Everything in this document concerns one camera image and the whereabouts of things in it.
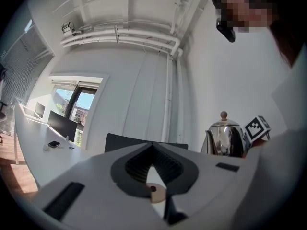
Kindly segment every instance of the white desk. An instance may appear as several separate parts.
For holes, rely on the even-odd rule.
[[[15,132],[24,159],[40,187],[67,171],[79,161],[90,158],[89,151],[66,141],[48,127],[41,119],[37,119],[23,112],[23,106],[15,106]],[[50,148],[44,151],[43,147],[52,141],[60,142],[64,148]]]

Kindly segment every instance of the black slot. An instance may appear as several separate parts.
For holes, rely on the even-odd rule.
[[[83,189],[81,183],[71,182],[49,203],[44,212],[60,221]]]
[[[225,169],[225,170],[228,170],[228,171],[233,171],[233,172],[237,172],[240,169],[239,166],[231,165],[231,164],[228,164],[228,163],[218,163],[216,165],[216,167],[219,167],[219,168],[222,168],[222,169]]]

